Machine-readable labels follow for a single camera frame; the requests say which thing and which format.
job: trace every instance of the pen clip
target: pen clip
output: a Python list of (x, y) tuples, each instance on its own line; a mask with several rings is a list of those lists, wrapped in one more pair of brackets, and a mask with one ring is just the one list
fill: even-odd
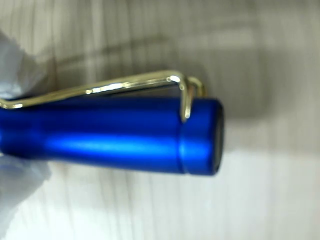
[(156, 71), (132, 76), (125, 76), (87, 85), (49, 92), (47, 94), (22, 98), (18, 100), (5, 100), (0, 98), (0, 107), (3, 109), (19, 109), (50, 102), (56, 102), (77, 96), (95, 94), (117, 94), (136, 90), (178, 85), (181, 91), (180, 118), (184, 123), (191, 114), (193, 88), (198, 97), (206, 94), (203, 83), (195, 77), (186, 77), (173, 70)]

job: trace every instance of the blue metallic barrel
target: blue metallic barrel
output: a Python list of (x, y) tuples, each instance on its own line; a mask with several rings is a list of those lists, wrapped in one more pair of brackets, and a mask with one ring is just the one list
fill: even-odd
[(223, 108), (195, 99), (181, 123), (179, 98), (75, 97), (0, 109), (0, 151), (26, 159), (163, 173), (213, 175), (223, 147)]

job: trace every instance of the white glove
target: white glove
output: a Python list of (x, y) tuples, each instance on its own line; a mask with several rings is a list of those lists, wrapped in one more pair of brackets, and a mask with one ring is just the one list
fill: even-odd
[[(32, 95), (39, 86), (45, 92), (45, 76), (46, 72), (37, 66), (35, 60), (0, 31), (0, 98)], [(0, 155), (0, 238), (4, 236), (18, 204), (49, 177), (50, 170), (45, 161)]]

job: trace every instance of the pen cap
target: pen cap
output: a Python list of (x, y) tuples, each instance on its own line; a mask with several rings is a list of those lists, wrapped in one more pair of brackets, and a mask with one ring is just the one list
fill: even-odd
[(223, 149), (223, 108), (194, 99), (182, 123), (179, 98), (74, 97), (0, 109), (0, 150), (26, 159), (163, 173), (213, 175)]

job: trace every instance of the blue pen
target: blue pen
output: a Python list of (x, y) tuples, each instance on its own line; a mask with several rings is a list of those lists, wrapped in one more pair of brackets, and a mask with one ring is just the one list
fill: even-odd
[[(180, 98), (100, 96), (171, 85), (178, 85)], [(0, 151), (31, 160), (214, 175), (223, 153), (224, 111), (204, 94), (198, 79), (159, 71), (0, 99)]]

